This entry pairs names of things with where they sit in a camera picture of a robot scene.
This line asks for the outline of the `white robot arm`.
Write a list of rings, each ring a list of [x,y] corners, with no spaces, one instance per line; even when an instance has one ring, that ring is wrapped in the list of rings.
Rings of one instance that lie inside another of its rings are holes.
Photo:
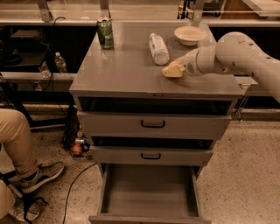
[[[269,56],[253,39],[238,31],[225,34],[215,45],[193,49],[162,69],[167,78],[233,72],[250,76],[280,102],[280,60]]]

